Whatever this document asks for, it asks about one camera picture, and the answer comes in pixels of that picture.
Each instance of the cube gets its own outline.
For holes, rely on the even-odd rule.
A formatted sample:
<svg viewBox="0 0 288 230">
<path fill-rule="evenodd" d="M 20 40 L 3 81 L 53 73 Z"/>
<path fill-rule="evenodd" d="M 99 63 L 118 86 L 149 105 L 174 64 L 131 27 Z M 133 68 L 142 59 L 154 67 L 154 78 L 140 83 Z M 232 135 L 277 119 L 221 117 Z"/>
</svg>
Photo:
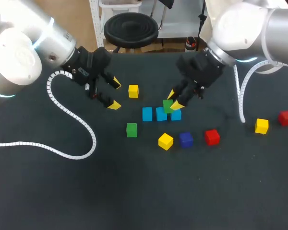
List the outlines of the cube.
<svg viewBox="0 0 288 230">
<path fill-rule="evenodd" d="M 189 148 L 193 145 L 193 137 L 191 133 L 180 133 L 179 140 L 180 140 L 180 145 L 183 148 Z"/>
<path fill-rule="evenodd" d="M 269 121 L 258 118 L 255 124 L 255 133 L 266 134 L 268 129 L 269 129 Z"/>
<path fill-rule="evenodd" d="M 163 108 L 166 114 L 171 114 L 174 111 L 170 108 L 172 104 L 173 100 L 163 100 Z"/>
<path fill-rule="evenodd" d="M 130 98 L 139 97 L 139 86 L 138 85 L 129 85 L 128 94 Z"/>
<path fill-rule="evenodd" d="M 217 145 L 220 142 L 220 135 L 215 129 L 206 131 L 205 139 L 208 145 Z"/>
<path fill-rule="evenodd" d="M 278 120 L 282 126 L 288 126 L 288 111 L 283 111 L 279 114 Z"/>
<path fill-rule="evenodd" d="M 174 143 L 174 138 L 169 136 L 166 133 L 163 134 L 158 140 L 159 146 L 165 150 L 168 150 L 169 148 L 171 148 L 173 143 Z"/>
<path fill-rule="evenodd" d="M 171 120 L 172 121 L 180 121 L 181 120 L 181 110 L 175 110 L 171 113 Z"/>
<path fill-rule="evenodd" d="M 137 138 L 138 125 L 136 123 L 127 123 L 126 133 L 128 138 Z"/>
<path fill-rule="evenodd" d="M 168 115 L 164 112 L 164 108 L 156 108 L 157 121 L 167 121 Z"/>
<path fill-rule="evenodd" d="M 142 119 L 143 121 L 153 121 L 153 108 L 152 107 L 143 108 Z"/>
</svg>

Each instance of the cable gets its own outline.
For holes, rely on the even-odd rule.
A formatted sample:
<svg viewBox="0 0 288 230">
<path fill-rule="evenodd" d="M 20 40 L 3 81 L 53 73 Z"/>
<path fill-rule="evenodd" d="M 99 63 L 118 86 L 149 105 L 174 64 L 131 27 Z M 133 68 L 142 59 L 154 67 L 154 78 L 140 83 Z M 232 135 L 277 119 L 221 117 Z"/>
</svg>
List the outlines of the cable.
<svg viewBox="0 0 288 230">
<path fill-rule="evenodd" d="M 17 142 L 12 142 L 12 143 L 0 143 L 0 147 L 9 147 L 9 146 L 36 146 L 36 147 L 40 147 L 49 151 L 52 151 L 62 157 L 68 158 L 68 159 L 72 159 L 72 160 L 81 160 L 84 158 L 89 157 L 90 155 L 92 155 L 92 153 L 94 152 L 95 148 L 96 148 L 96 137 L 95 134 L 93 132 L 93 130 L 90 128 L 90 126 L 84 121 L 82 120 L 80 117 L 78 117 L 76 114 L 74 114 L 73 112 L 69 111 L 67 108 L 65 108 L 63 105 L 61 105 L 57 99 L 53 96 L 52 91 L 51 91 L 51 83 L 52 80 L 58 76 L 58 75 L 65 75 L 66 77 L 72 79 L 72 74 L 66 71 L 56 71 L 54 73 L 52 73 L 50 75 L 50 77 L 48 78 L 47 81 L 47 92 L 49 95 L 49 98 L 53 101 L 53 103 L 60 108 L 62 111 L 64 111 L 65 113 L 67 113 L 69 116 L 73 117 L 74 119 L 76 119 L 77 121 L 79 121 L 86 129 L 87 131 L 89 131 L 91 137 L 92 137 L 92 148 L 91 150 L 82 156 L 72 156 L 72 155 L 68 155 L 66 153 L 63 153 L 61 151 L 58 151 L 52 147 L 49 147 L 47 145 L 43 145 L 43 144 L 39 144 L 39 143 L 34 143 L 34 142 L 22 142 L 22 141 L 17 141 Z"/>
<path fill-rule="evenodd" d="M 246 74 L 246 76 L 243 80 L 242 86 L 241 86 L 241 90 L 240 90 L 240 85 L 239 85 L 237 65 L 234 66 L 234 74 L 235 74 L 236 87 L 237 87 L 237 96 L 238 96 L 238 102 L 239 102 L 239 116 L 240 116 L 240 120 L 242 123 L 245 123 L 245 117 L 244 117 L 244 112 L 243 112 L 243 98 L 244 98 L 244 92 L 245 92 L 246 86 L 249 82 L 249 79 L 251 78 L 253 73 L 255 73 L 257 71 L 257 69 L 259 69 L 262 66 L 267 66 L 270 64 L 271 63 L 268 60 L 266 60 L 266 61 L 262 61 L 262 62 L 257 63 L 256 65 L 254 65 L 249 70 L 249 72 Z M 287 64 L 284 64 L 282 62 L 276 62 L 276 64 L 288 67 Z"/>
</svg>

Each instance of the wooden floor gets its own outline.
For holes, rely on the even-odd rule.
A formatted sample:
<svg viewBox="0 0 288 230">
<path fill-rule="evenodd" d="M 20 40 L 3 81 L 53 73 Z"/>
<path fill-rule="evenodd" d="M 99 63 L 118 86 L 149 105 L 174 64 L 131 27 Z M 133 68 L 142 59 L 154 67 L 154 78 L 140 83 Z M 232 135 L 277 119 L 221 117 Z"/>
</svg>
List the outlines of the wooden floor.
<svg viewBox="0 0 288 230">
<path fill-rule="evenodd" d="M 47 14 L 72 34 L 77 46 L 97 48 L 89 0 L 34 0 Z"/>
</svg>

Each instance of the red cube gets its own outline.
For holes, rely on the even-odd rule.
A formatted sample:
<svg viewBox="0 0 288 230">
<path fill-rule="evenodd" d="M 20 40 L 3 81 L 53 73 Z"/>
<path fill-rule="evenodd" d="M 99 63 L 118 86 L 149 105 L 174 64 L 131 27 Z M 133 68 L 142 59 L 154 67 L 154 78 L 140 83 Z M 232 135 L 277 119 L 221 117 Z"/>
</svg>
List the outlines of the red cube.
<svg viewBox="0 0 288 230">
<path fill-rule="evenodd" d="M 288 111 L 281 112 L 278 116 L 278 120 L 282 126 L 288 126 Z"/>
<path fill-rule="evenodd" d="M 206 131 L 205 139 L 208 145 L 217 145 L 220 142 L 220 135 L 215 129 Z"/>
</svg>

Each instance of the black tabletop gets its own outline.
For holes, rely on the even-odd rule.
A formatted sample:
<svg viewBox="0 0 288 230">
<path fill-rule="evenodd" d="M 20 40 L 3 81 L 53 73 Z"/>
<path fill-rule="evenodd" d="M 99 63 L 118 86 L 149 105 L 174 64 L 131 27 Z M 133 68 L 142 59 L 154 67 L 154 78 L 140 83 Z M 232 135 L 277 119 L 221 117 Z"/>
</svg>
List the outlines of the black tabletop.
<svg viewBox="0 0 288 230">
<path fill-rule="evenodd" d="M 122 105 L 117 111 L 57 77 L 54 95 L 92 126 L 96 151 L 73 161 L 36 147 L 0 148 L 0 230 L 288 230 L 288 127 L 277 123 L 288 110 L 288 69 L 251 78 L 245 125 L 230 68 L 182 121 L 143 123 L 142 107 L 162 106 L 181 80 L 179 55 L 115 55 L 109 70 L 122 88 L 100 88 Z M 238 66 L 241 79 L 251 66 Z M 90 136 L 48 98 L 49 74 L 0 107 L 0 142 L 83 155 Z M 139 85 L 139 99 L 128 98 L 129 84 Z M 254 133 L 256 118 L 269 119 L 267 135 Z M 129 122 L 138 123 L 138 138 L 126 138 Z M 221 141 L 211 147 L 204 132 L 213 128 Z M 192 133 L 192 148 L 180 147 L 181 132 Z M 169 151 L 158 146 L 163 133 L 174 138 Z"/>
</svg>

